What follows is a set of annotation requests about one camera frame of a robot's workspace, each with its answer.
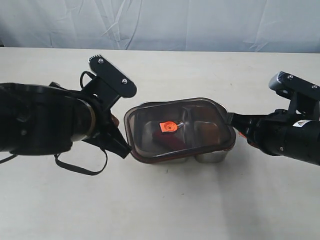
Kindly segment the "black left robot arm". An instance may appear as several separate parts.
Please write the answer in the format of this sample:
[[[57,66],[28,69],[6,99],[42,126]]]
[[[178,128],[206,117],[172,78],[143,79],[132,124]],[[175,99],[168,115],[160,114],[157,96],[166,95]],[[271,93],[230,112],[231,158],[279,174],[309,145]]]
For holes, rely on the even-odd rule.
[[[111,109],[131,98],[128,79],[95,76],[80,90],[6,82],[0,85],[0,149],[13,155],[44,156],[67,152],[83,141],[125,158],[131,151]]]

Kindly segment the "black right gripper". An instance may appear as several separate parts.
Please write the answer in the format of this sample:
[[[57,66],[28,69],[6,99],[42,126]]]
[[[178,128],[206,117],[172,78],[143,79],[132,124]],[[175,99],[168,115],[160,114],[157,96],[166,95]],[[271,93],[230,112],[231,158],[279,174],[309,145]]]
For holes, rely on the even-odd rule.
[[[320,121],[277,109],[268,115],[228,114],[228,125],[246,142],[270,156],[320,164]]]

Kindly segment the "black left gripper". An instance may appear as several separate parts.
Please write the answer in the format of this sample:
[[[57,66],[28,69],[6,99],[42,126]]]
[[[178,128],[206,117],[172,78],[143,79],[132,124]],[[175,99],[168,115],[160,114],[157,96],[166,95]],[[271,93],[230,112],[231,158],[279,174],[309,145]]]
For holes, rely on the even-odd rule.
[[[84,75],[80,76],[80,92],[87,97],[88,103],[92,106],[96,123],[93,133],[85,141],[124,159],[132,149],[118,128],[119,119],[111,113],[111,108],[123,97],[100,77],[93,74],[88,76],[90,81],[86,85],[83,81]]]

